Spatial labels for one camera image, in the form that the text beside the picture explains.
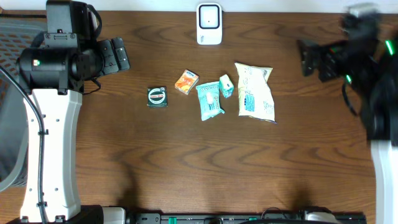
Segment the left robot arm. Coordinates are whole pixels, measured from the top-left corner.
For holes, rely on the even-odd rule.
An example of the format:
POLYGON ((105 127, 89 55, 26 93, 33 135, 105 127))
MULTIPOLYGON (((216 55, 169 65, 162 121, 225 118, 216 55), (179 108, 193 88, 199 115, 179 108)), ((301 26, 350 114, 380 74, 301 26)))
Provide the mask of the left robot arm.
POLYGON ((102 20, 79 1, 48 1, 47 31, 17 59, 28 122, 27 185, 19 223, 126 223, 121 207, 82 205, 76 128, 85 82, 128 70, 119 37, 99 40, 102 20))

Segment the white barcode scanner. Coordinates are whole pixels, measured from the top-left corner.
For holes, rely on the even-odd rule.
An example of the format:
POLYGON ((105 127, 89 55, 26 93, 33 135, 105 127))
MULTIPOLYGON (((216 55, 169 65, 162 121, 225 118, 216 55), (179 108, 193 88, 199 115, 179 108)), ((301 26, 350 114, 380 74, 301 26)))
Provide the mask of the white barcode scanner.
POLYGON ((219 45, 223 37, 223 11, 216 2, 204 2, 197 6, 197 43, 219 45))

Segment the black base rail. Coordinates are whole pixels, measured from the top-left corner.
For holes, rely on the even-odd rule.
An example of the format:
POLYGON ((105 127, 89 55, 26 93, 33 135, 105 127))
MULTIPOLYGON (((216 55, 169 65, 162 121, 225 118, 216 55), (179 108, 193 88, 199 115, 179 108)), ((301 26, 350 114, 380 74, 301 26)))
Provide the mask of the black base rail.
POLYGON ((69 223, 126 224, 239 224, 239 223, 342 223, 367 224, 361 212, 331 212, 325 207, 281 210, 269 207, 261 213, 163 213, 132 212, 122 207, 84 206, 69 223))

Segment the teal Kleenex tissue pack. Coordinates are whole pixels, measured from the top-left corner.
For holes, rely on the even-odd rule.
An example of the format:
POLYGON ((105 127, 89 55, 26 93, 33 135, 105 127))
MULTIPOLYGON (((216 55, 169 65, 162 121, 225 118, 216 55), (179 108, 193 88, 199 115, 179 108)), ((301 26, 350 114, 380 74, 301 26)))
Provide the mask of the teal Kleenex tissue pack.
POLYGON ((234 85, 227 74, 224 74, 220 77, 219 88, 225 98, 229 98, 230 96, 232 96, 234 91, 234 85))

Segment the green Zam-Buk box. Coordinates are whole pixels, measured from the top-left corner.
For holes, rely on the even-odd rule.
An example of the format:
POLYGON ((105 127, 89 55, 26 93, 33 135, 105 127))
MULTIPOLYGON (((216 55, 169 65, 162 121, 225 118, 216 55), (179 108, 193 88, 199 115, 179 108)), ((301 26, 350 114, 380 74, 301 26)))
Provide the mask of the green Zam-Buk box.
POLYGON ((163 108, 168 106, 167 89, 165 86, 147 89, 147 106, 150 108, 163 108))

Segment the orange Kleenex tissue pack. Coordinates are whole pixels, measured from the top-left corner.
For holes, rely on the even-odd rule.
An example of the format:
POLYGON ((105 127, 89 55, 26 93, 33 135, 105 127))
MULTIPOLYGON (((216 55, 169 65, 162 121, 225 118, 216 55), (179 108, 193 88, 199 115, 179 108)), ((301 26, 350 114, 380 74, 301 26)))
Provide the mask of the orange Kleenex tissue pack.
POLYGON ((175 82, 175 89, 188 95, 190 90, 199 81, 199 76, 189 70, 184 70, 180 78, 175 82))

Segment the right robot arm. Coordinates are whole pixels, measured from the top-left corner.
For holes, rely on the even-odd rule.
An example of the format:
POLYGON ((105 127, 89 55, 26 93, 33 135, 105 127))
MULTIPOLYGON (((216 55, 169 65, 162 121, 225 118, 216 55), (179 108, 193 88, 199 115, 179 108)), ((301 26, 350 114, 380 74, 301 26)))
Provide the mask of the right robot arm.
POLYGON ((344 40, 319 45, 299 39, 302 74, 321 82, 344 78, 361 99, 356 111, 366 130, 376 176, 376 223, 397 223, 397 37, 379 40, 381 13, 372 2, 347 8, 341 20, 344 40))

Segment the cream yellow snack bag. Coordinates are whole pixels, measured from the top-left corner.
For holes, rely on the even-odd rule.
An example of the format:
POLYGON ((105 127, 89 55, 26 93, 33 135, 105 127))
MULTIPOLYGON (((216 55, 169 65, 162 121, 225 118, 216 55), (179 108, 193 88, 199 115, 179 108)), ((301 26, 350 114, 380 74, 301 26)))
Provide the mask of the cream yellow snack bag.
POLYGON ((238 72, 238 116, 247 116, 276 123, 275 104, 268 79, 271 67, 257 67, 236 62, 238 72))

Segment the mint green wet wipes pack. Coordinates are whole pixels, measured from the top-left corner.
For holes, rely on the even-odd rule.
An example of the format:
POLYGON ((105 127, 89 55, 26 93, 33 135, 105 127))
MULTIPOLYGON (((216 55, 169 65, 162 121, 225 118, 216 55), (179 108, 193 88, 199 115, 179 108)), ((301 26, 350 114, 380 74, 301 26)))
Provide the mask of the mint green wet wipes pack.
POLYGON ((201 120, 206 121, 218 114, 224 114, 220 106, 219 82, 209 82, 196 86, 200 102, 201 120))

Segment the grey plastic shopping basket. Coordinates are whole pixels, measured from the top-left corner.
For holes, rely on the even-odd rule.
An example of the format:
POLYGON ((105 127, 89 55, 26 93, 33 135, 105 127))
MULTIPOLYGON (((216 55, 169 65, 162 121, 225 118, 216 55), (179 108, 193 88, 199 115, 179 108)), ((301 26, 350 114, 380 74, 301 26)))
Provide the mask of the grey plastic shopping basket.
MULTIPOLYGON (((44 22, 1 19, 1 68, 19 82, 16 60, 47 30, 44 22)), ((27 182, 28 125, 24 98, 1 74, 1 191, 27 182)))

